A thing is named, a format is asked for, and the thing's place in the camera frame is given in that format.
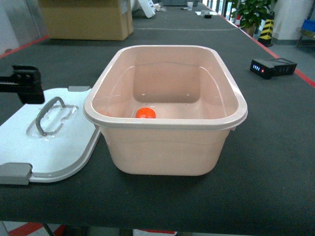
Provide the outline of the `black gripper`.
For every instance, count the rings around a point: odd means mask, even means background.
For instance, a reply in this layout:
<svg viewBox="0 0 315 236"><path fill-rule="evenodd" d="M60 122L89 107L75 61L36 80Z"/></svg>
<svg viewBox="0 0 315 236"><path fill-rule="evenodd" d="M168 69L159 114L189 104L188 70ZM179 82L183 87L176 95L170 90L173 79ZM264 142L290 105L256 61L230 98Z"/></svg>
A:
<svg viewBox="0 0 315 236"><path fill-rule="evenodd" d="M16 93L23 104L43 104L45 102L38 68L26 65L13 65L10 76L0 77L0 91Z"/></svg>

